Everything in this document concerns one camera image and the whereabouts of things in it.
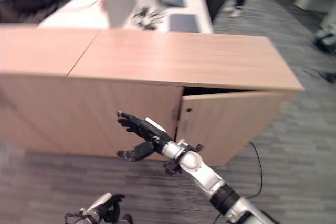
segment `wooden counter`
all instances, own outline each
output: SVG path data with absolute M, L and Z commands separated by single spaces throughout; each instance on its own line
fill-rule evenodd
M 122 110 L 223 165 L 303 91 L 265 37 L 24 27 L 0 37 L 1 140 L 33 151 L 115 156 L 140 143 L 116 122 Z

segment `cabinet door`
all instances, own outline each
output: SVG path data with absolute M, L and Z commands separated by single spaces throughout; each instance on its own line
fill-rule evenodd
M 149 117 L 164 127 L 169 136 L 174 137 L 182 87 L 80 79 L 75 82 L 76 92 L 83 97 L 113 148 L 111 156 L 115 156 L 118 150 L 133 149 L 143 141 L 135 133 L 129 133 L 120 126 L 117 122 L 119 110 L 141 119 Z M 148 159 L 166 160 L 159 154 L 152 154 Z
M 16 110 L 66 153 L 100 156 L 115 156 L 141 142 L 117 123 L 118 110 L 149 116 L 173 135 L 172 113 L 182 92 L 181 87 L 32 76 L 2 77 L 1 87 Z
M 43 135 L 32 123 L 17 113 L 7 98 L 0 92 L 0 141 L 10 142 L 27 150 L 62 152 L 52 140 Z
M 252 91 L 182 97 L 176 141 L 202 144 L 208 165 L 224 165 L 270 122 L 284 98 Z

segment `gray carpet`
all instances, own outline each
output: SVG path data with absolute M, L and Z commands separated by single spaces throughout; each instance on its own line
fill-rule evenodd
M 312 33 L 274 0 L 248 0 L 240 19 L 220 13 L 215 30 L 270 37 L 307 89 L 254 139 L 264 188 L 252 201 L 281 223 L 335 223 L 336 87 L 304 70 L 335 71 L 336 57 L 316 50 Z M 250 145 L 216 171 L 242 195 L 259 189 Z M 122 212 L 135 223 L 209 224 L 217 214 L 185 175 L 168 177 L 161 162 L 25 154 L 0 145 L 0 223 L 63 223 L 64 213 L 106 191 L 126 194 Z

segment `robotic hand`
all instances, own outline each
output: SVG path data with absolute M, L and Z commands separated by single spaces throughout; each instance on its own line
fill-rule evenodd
M 65 224 L 68 223 L 68 218 L 76 218 L 75 224 L 98 224 L 101 220 L 105 223 L 120 223 L 133 224 L 130 215 L 124 215 L 122 220 L 119 220 L 120 205 L 119 203 L 125 197 L 123 194 L 112 195 L 106 193 L 99 197 L 87 210 L 80 209 L 78 213 L 65 214 Z
M 136 146 L 130 151 L 118 151 L 118 157 L 127 161 L 142 160 L 154 152 L 162 155 L 162 148 L 172 141 L 165 130 L 157 125 L 154 121 L 147 118 L 140 120 L 139 118 L 118 111 L 118 122 L 123 127 L 127 127 L 128 132 L 134 132 L 139 137 L 145 139 L 145 142 Z
M 134 132 L 145 142 L 130 151 L 118 151 L 118 156 L 127 161 L 142 160 L 153 152 L 167 157 L 165 171 L 173 175 L 188 172 L 210 203 L 224 215 L 225 223 L 274 224 L 265 214 L 239 196 L 226 182 L 204 162 L 197 153 L 203 147 L 191 147 L 184 140 L 175 143 L 165 130 L 149 118 L 141 120 L 135 116 L 118 112 L 118 122 Z

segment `white desk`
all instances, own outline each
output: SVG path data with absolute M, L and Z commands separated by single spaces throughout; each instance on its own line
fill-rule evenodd
M 124 29 L 140 29 L 131 22 L 131 18 L 140 7 L 155 4 L 155 0 L 138 0 L 132 13 L 127 18 Z M 168 8 L 162 23 L 157 24 L 158 31 L 169 31 L 169 14 L 195 14 L 201 33 L 213 33 L 213 26 L 208 14 L 205 0 L 185 0 L 186 8 Z M 99 28 L 108 29 L 108 15 L 102 10 L 100 0 L 71 0 L 51 14 L 40 27 L 62 28 Z

